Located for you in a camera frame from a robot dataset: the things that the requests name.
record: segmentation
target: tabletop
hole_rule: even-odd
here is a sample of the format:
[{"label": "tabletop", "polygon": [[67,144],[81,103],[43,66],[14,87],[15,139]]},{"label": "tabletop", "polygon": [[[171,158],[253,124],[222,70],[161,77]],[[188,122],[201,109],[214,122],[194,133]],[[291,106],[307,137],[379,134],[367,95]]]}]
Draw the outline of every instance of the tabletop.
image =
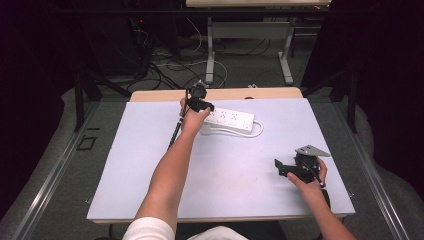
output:
[{"label": "tabletop", "polygon": [[[184,91],[176,90],[133,94],[87,219],[96,223],[132,221],[147,193],[154,168],[166,152],[183,96]],[[279,176],[274,166],[274,159],[294,165],[295,149],[305,145],[330,152],[310,104],[301,98],[300,91],[296,88],[209,89],[206,100],[216,107],[254,113],[255,120],[264,125],[264,131],[249,139],[201,134],[196,137],[178,220],[312,217],[297,188]],[[328,167],[326,180],[332,211],[340,217],[353,214],[355,210],[334,160],[331,157],[323,160]]]}]

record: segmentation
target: power strip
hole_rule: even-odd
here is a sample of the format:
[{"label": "power strip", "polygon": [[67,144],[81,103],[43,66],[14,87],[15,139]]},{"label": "power strip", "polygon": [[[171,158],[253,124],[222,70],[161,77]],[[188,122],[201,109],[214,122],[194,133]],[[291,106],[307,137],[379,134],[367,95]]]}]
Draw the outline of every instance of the power strip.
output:
[{"label": "power strip", "polygon": [[255,115],[252,113],[215,107],[215,110],[205,119],[204,125],[249,135],[252,133],[254,118]]}]

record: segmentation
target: hand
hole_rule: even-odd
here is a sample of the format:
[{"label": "hand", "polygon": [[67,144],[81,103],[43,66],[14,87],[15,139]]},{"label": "hand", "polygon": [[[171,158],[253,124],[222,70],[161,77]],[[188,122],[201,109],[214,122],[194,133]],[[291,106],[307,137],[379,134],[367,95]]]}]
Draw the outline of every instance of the hand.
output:
[{"label": "hand", "polygon": [[[322,161],[320,158],[317,157],[317,160],[320,167],[319,178],[323,183],[325,183],[325,177],[327,176],[327,166],[325,166],[324,161]],[[294,185],[296,185],[297,188],[299,188],[302,198],[305,200],[308,206],[311,207],[311,204],[318,202],[318,200],[322,201],[324,199],[318,180],[315,179],[313,182],[306,184],[293,173],[288,173],[287,178]]]},{"label": "hand", "polygon": [[188,133],[192,135],[196,135],[200,128],[203,125],[203,121],[205,118],[209,116],[209,113],[211,112],[211,109],[208,107],[204,111],[195,112],[192,109],[190,109],[188,106],[185,106],[185,98],[182,98],[180,101],[181,105],[181,112],[180,116],[184,116],[184,121],[181,126],[182,133]]}]

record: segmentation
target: table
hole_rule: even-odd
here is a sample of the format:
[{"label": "table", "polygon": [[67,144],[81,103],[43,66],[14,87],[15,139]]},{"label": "table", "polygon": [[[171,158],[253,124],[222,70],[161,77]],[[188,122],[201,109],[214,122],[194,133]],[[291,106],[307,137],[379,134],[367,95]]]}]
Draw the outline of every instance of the table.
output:
[{"label": "table", "polygon": [[[182,90],[133,94],[87,219],[96,223],[132,221],[147,192],[151,174],[167,149],[183,96]],[[255,99],[235,100],[246,97]],[[274,166],[275,158],[293,165],[294,150],[308,144],[330,152],[308,100],[302,98],[299,89],[210,89],[206,99],[217,107],[250,110],[265,129],[254,139],[196,137],[179,221],[312,217],[297,188],[279,176]],[[328,157],[324,161],[329,169],[327,188],[333,212],[339,217],[353,214],[355,210],[333,159]]]},{"label": "table", "polygon": [[[331,0],[187,0],[188,7],[213,8],[213,7],[299,7],[299,6],[325,6]],[[296,18],[289,22],[213,22],[208,18],[208,61],[206,66],[206,84],[213,83],[215,52],[213,51],[213,38],[273,38],[285,39],[283,51],[278,52],[284,80],[287,85],[293,84],[287,55],[293,38]]]}]

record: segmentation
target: person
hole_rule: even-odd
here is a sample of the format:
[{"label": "person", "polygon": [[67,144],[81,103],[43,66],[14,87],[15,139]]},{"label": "person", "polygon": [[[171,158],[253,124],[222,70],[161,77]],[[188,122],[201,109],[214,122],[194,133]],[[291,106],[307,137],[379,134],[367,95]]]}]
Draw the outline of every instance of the person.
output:
[{"label": "person", "polygon": [[[159,161],[153,172],[148,192],[128,227],[124,240],[174,239],[177,232],[177,213],[185,185],[190,155],[197,133],[210,109],[195,112],[185,108],[182,99],[181,113],[184,117],[181,133]],[[319,177],[325,182],[327,167],[321,159]],[[318,181],[304,183],[289,173],[288,179],[299,189],[302,198],[315,217],[324,239],[355,239],[341,221],[331,212]],[[227,227],[215,227],[192,236],[201,239],[246,239]]]}]

